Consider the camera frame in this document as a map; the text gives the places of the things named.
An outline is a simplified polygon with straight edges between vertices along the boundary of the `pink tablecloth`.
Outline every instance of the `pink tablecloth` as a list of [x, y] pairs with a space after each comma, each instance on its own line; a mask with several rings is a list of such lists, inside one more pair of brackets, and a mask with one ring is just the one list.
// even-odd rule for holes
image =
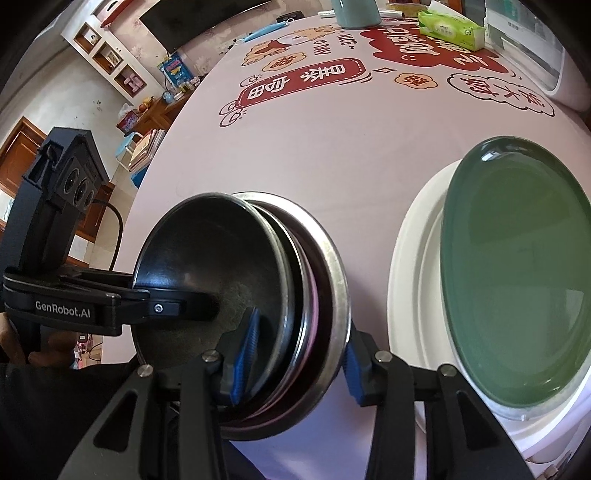
[[[332, 236], [357, 327], [386, 348], [388, 271], [409, 205], [441, 168], [495, 135], [548, 148], [591, 193], [589, 132], [505, 60], [421, 37], [412, 22], [343, 31], [296, 21], [234, 47], [189, 100], [138, 192], [116, 268], [132, 271], [152, 227], [187, 197], [276, 193]], [[132, 353], [129, 330], [105, 339], [105, 360]], [[361, 480], [373, 419], [340, 375], [299, 425], [239, 446], [273, 480]]]

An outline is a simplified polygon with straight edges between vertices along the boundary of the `black sleeve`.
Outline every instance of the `black sleeve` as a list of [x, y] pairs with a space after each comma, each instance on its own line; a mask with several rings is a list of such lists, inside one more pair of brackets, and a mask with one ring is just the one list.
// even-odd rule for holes
[[82, 370], [0, 364], [0, 479], [56, 480], [136, 364]]

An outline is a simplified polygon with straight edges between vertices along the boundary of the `green plate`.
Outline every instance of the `green plate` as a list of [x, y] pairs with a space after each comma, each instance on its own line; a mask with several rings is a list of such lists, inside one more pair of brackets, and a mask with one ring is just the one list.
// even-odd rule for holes
[[457, 353], [487, 397], [529, 408], [576, 389], [591, 348], [591, 206], [558, 158], [514, 137], [466, 155], [443, 211], [441, 282]]

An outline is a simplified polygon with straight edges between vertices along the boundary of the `camera lens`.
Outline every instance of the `camera lens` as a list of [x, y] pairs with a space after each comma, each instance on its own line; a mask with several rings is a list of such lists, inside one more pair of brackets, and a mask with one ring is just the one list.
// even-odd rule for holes
[[77, 168], [70, 172], [68, 178], [66, 179], [66, 182], [64, 183], [64, 193], [70, 193], [72, 187], [76, 183], [76, 180], [78, 180], [79, 173], [80, 171]]
[[92, 203], [92, 199], [94, 198], [95, 193], [94, 192], [90, 192], [87, 196], [86, 196], [86, 200], [84, 200], [84, 210], [86, 210], [90, 204]]
[[82, 200], [82, 197], [86, 193], [87, 188], [88, 188], [88, 180], [84, 179], [80, 182], [80, 185], [78, 185], [78, 188], [76, 189], [76, 194], [74, 195], [74, 203], [75, 204], [80, 203], [80, 201]]

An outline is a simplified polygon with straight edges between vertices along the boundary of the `door frame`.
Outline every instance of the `door frame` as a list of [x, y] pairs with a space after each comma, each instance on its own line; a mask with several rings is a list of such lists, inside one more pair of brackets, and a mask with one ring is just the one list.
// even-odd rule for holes
[[[8, 152], [14, 141], [16, 140], [18, 134], [23, 133], [25, 136], [29, 137], [32, 141], [34, 141], [37, 145], [41, 145], [43, 141], [47, 138], [47, 135], [39, 130], [35, 125], [33, 125], [26, 117], [22, 116], [21, 119], [17, 122], [17, 124], [10, 130], [10, 133], [6, 137], [6, 140], [0, 147], [0, 164], [2, 164], [2, 159], [4, 155]], [[16, 192], [13, 192], [11, 189], [6, 187], [6, 185], [0, 183], [0, 190], [4, 193], [10, 195], [12, 198], [16, 196]]]

